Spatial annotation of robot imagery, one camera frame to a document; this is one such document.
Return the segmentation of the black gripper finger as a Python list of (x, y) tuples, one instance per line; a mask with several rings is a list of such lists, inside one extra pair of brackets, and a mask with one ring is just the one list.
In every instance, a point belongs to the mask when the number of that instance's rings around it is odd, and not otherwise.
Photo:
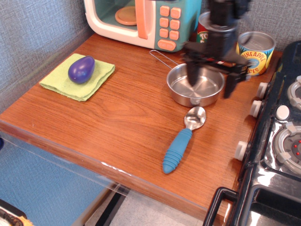
[(245, 80), (244, 75), (228, 74), (228, 76), (226, 78), (225, 91), (224, 91), (223, 97), (230, 98), (231, 93), (234, 91), (236, 85), (244, 80)]
[(191, 86), (195, 86), (199, 80), (200, 67), (201, 63), (198, 61), (186, 61), (187, 78)]

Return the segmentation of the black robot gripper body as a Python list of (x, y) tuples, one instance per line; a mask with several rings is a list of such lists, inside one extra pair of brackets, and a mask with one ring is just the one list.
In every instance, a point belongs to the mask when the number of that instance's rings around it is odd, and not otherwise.
[(228, 75), (229, 80), (246, 80), (248, 61), (234, 49), (236, 27), (208, 26), (207, 42), (188, 41), (183, 46), (188, 80), (197, 80), (201, 68)]

